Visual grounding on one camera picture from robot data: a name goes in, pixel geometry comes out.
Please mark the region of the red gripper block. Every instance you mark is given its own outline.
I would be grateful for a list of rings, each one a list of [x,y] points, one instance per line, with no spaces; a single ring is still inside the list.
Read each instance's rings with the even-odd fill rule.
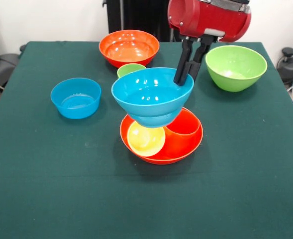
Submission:
[[[218,38],[235,42],[246,33],[251,22],[248,0],[171,0],[167,16],[170,27],[182,36],[200,38],[191,61],[193,41],[189,38],[182,41],[182,55],[174,77],[179,86],[185,84],[188,76],[196,80],[204,56]]]

